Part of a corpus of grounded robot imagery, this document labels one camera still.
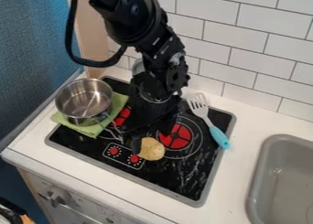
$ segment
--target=sink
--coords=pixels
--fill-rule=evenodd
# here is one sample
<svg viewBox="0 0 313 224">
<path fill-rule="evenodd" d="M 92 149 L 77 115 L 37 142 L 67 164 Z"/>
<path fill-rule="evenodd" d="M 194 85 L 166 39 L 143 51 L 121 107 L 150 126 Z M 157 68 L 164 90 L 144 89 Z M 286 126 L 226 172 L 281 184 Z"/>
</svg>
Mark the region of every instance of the sink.
<svg viewBox="0 0 313 224">
<path fill-rule="evenodd" d="M 253 224 L 313 224 L 313 142 L 268 138 L 246 200 Z"/>
</svg>

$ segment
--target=stainless steel pot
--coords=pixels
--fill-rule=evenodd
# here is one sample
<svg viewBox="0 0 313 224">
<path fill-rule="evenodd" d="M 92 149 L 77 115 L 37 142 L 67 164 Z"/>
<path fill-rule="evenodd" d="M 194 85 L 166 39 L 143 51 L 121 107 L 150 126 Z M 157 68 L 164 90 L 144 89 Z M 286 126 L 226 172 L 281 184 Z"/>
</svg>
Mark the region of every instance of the stainless steel pot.
<svg viewBox="0 0 313 224">
<path fill-rule="evenodd" d="M 70 123 L 90 126 L 110 113 L 112 95 L 111 87 L 104 81 L 75 80 L 59 91 L 56 106 Z"/>
</svg>

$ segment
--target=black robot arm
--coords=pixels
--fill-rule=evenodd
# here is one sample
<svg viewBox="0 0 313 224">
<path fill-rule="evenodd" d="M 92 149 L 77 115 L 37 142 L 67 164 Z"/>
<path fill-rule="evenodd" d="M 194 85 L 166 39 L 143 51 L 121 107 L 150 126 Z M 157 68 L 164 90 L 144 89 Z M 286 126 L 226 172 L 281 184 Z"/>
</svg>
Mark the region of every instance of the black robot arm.
<svg viewBox="0 0 313 224">
<path fill-rule="evenodd" d="M 104 62 L 75 57 L 70 39 L 77 0 L 72 0 L 66 48 L 74 61 L 86 66 L 108 67 L 118 62 L 127 47 L 135 47 L 143 54 L 146 72 L 140 85 L 145 95 L 166 100 L 188 85 L 184 45 L 167 25 L 167 14 L 157 0 L 90 0 L 90 4 L 103 16 L 108 35 L 121 48 Z"/>
<path fill-rule="evenodd" d="M 66 31 L 66 49 L 75 62 L 89 67 L 113 66 L 128 47 L 143 55 L 133 66 L 129 90 L 132 114 L 121 129 L 133 153 L 138 154 L 147 126 L 154 125 L 169 135 L 176 122 L 181 89 L 189 80 L 184 45 L 167 25 L 167 14 L 157 0 L 90 0 L 102 15 L 108 35 L 121 47 L 106 61 L 78 58 L 71 51 L 77 4 L 78 0 L 71 0 Z"/>
</svg>

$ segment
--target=green towel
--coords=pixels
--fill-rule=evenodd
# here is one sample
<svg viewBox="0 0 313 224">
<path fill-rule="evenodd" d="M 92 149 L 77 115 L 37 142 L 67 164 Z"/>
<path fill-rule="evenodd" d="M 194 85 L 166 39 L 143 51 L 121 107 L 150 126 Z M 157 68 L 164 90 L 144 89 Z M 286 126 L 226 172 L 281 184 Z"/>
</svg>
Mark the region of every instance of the green towel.
<svg viewBox="0 0 313 224">
<path fill-rule="evenodd" d="M 128 101 L 128 96 L 119 94 L 114 92 L 112 97 L 112 104 L 111 104 L 111 112 L 110 118 L 106 118 L 102 122 L 102 126 L 106 127 L 112 121 L 112 119 L 116 118 L 123 107 L 126 105 Z M 97 136 L 103 131 L 103 128 L 99 124 L 91 125 L 91 126 L 78 126 L 69 121 L 63 116 L 62 113 L 56 112 L 52 115 L 51 120 L 55 123 L 60 123 L 64 126 L 71 128 L 74 131 L 79 133 L 85 134 L 91 138 L 97 138 Z"/>
</svg>

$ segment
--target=spatula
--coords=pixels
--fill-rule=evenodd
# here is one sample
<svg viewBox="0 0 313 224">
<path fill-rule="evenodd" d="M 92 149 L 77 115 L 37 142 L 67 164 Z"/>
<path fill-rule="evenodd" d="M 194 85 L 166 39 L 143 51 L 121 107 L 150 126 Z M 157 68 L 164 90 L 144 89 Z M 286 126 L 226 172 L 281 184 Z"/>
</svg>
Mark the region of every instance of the spatula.
<svg viewBox="0 0 313 224">
<path fill-rule="evenodd" d="M 205 95 L 201 92 L 189 95 L 187 102 L 192 112 L 209 126 L 210 134 L 215 142 L 223 149 L 229 149 L 231 143 L 227 136 L 208 117 L 209 104 Z"/>
</svg>

